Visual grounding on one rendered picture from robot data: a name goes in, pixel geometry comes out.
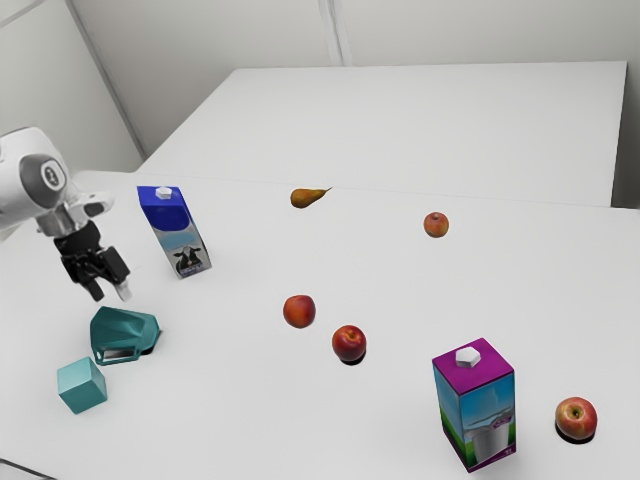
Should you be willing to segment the brown pear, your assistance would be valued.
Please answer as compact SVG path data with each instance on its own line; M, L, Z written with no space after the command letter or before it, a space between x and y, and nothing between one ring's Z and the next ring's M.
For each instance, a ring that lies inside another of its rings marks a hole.
M294 208L304 209L320 200L330 190L331 187L327 189L297 188L290 194L290 203Z

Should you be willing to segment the blue milk carton with cow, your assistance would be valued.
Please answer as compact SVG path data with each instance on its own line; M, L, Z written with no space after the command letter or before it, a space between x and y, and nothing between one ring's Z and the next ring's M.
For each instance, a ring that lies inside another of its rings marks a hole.
M178 278L211 268L206 245L177 186L138 186L140 207Z

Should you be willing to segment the red-orange peach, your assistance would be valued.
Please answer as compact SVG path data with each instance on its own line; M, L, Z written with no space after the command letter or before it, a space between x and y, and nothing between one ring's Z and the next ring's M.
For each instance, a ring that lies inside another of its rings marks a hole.
M302 329L310 326L316 315L314 300L308 295L289 297L283 306L283 317L292 327Z

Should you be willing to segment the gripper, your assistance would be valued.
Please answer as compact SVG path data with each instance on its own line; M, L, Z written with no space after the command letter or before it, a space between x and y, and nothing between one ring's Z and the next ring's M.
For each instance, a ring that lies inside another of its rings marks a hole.
M100 241L100 231L93 221L89 221L78 231L55 238L54 245L72 281L83 286L94 301L104 298L96 281L102 278L114 285L119 298L127 302L132 298L126 281L130 270L113 246L103 247Z

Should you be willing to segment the purple milk carton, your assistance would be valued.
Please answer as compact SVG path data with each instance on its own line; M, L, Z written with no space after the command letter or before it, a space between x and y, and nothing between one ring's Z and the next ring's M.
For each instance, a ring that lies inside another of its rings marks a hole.
M515 370L484 338L432 359L442 429L467 472L516 452Z

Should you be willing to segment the teal faceted mug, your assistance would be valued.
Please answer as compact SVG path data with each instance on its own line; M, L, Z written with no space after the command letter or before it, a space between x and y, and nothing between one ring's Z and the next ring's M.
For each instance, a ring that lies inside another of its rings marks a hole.
M137 361L150 354L161 335L154 315L101 307L90 322L90 344L98 365Z

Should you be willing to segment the dark red apple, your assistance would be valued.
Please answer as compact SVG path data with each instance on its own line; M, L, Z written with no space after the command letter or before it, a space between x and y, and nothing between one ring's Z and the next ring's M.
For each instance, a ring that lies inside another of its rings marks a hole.
M342 362L359 361L366 352L367 340L364 332L355 325L344 325L332 336L332 349Z

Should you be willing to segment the red-yellow apple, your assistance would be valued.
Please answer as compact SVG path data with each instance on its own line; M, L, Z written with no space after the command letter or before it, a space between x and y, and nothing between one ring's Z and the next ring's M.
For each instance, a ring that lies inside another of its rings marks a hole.
M583 442L595 435L598 415L594 405L582 397L562 400L555 409L557 430L573 441Z

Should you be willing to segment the teal cube block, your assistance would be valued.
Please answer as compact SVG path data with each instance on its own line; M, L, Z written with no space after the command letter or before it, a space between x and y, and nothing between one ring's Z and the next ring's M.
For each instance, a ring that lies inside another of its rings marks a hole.
M58 395L66 406L79 414L108 399L106 380L89 357L57 370Z

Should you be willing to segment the small orange-red apple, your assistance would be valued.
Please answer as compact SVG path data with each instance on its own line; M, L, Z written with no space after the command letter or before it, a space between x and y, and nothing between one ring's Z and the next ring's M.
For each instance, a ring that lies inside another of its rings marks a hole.
M425 233L431 238L441 238L448 233L449 219L442 212L431 212L423 221Z

